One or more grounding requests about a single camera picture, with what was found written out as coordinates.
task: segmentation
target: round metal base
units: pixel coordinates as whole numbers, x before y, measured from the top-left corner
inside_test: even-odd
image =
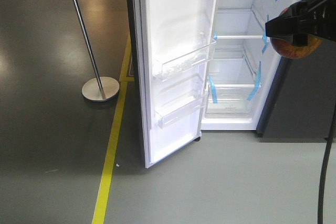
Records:
[[[104,102],[112,99],[119,91],[119,82],[111,77],[100,77],[104,89],[101,94],[96,78],[89,80],[82,88],[83,96],[92,102]]]

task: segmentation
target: open refrigerator door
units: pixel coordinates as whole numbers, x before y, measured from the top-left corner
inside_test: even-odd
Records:
[[[133,0],[145,166],[201,135],[216,0]]]
[[[202,130],[255,130],[280,56],[265,23],[300,0],[217,0]]]

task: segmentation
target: yellow floor line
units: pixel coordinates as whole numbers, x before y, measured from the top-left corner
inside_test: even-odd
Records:
[[[119,140],[119,133],[122,123],[122,115],[125,106],[126,100],[126,92],[128,81],[122,81],[129,77],[127,77],[127,70],[129,66],[129,62],[131,59],[131,39],[130,36],[127,38],[126,48],[124,53],[124,58],[122,62],[122,67],[120,71],[120,90],[117,101],[116,110],[114,112],[114,118],[112,123],[112,129],[110,134],[110,139],[106,151],[105,162],[103,167],[103,172],[100,179],[99,191],[96,201],[95,212],[93,214],[92,224],[104,224],[105,215],[106,215],[106,207],[109,199],[109,192],[112,181],[113,167],[115,154],[117,151],[117,145]]]
[[[122,61],[122,66],[120,70],[120,81],[123,81],[123,78],[127,78],[127,71],[128,67],[130,65],[131,60],[131,37],[128,35],[127,42],[126,42],[126,48],[125,48],[125,54],[124,54],[124,60]]]

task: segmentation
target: refrigerator door bin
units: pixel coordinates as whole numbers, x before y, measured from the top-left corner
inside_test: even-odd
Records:
[[[159,90],[155,96],[155,120],[160,128],[171,125],[203,107],[205,97],[207,93],[198,74],[178,82],[170,80],[169,85]]]
[[[181,118],[203,108],[205,106],[205,101],[207,97],[207,92],[199,97],[186,97],[184,98],[184,101],[181,101],[181,103],[188,100],[189,102],[182,107],[180,107],[179,105],[172,106],[173,103],[171,103],[171,106],[165,106],[165,108],[161,108],[160,110],[156,111],[156,118],[158,120],[157,122],[159,127],[163,129],[179,121]]]
[[[162,81],[165,81],[179,73],[185,72],[195,66],[199,66],[213,58],[216,41],[211,39],[211,43],[206,46],[198,47],[196,50],[188,54],[179,56],[169,61],[164,59],[173,58],[160,57],[153,59],[153,75]]]

